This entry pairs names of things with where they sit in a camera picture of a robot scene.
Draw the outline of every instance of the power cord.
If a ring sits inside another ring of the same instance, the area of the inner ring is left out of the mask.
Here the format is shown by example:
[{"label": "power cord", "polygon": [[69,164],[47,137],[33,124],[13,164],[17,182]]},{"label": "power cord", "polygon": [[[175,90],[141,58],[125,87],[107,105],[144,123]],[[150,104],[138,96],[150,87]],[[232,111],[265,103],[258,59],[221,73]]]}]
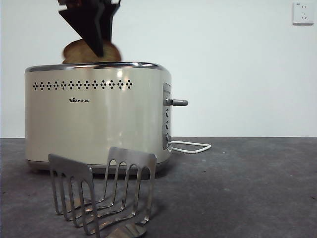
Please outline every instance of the power cord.
[{"label": "power cord", "polygon": [[209,144],[201,144],[201,143],[194,143],[194,142],[186,142],[186,141],[171,141],[171,144],[184,144],[184,145],[198,145],[198,146],[204,146],[204,148],[199,149],[199,150],[182,150],[182,149],[178,149],[175,147],[172,147],[172,150],[178,151],[178,152],[182,152],[185,154],[197,154],[203,151],[206,151],[208,149],[211,148],[211,145]]}]

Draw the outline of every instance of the toasted bread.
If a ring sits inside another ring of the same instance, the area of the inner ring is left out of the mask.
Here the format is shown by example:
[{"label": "toasted bread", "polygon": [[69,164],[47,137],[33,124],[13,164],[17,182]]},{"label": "toasted bread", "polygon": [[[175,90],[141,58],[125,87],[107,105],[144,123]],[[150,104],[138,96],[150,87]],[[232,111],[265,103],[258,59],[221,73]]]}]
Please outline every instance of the toasted bread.
[{"label": "toasted bread", "polygon": [[119,50],[111,42],[104,40],[104,56],[98,57],[90,49],[84,40],[70,43],[64,49],[63,63],[93,63],[93,62],[115,62],[121,61]]}]

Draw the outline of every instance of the gray countertop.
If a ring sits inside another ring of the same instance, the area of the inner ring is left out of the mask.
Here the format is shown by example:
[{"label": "gray countertop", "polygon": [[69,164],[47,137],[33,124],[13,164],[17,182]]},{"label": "gray countertop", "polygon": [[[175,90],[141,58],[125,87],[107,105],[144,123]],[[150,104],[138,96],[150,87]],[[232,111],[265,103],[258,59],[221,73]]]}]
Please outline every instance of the gray countertop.
[{"label": "gray countertop", "polygon": [[[177,140],[212,149],[173,153],[157,174],[145,238],[317,237],[317,138]],[[55,214],[49,173],[31,172],[24,151],[1,140],[1,237],[88,237]]]}]

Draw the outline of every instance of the toaster lever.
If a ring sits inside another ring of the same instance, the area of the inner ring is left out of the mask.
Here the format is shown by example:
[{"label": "toaster lever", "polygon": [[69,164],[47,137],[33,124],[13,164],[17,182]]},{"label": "toaster lever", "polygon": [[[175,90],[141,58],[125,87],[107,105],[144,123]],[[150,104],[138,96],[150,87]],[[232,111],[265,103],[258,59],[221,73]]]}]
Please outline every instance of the toaster lever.
[{"label": "toaster lever", "polygon": [[172,99],[170,100],[170,104],[172,106],[187,106],[188,101],[187,100],[181,100],[181,99]]}]

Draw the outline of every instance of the electrical outlet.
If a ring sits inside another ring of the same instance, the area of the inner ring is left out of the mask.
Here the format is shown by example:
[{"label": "electrical outlet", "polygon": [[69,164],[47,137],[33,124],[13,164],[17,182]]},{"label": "electrical outlet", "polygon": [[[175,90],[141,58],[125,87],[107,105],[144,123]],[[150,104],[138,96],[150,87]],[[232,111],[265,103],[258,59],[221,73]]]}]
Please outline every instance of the electrical outlet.
[{"label": "electrical outlet", "polygon": [[315,5],[313,2],[293,3],[293,24],[313,24]]}]

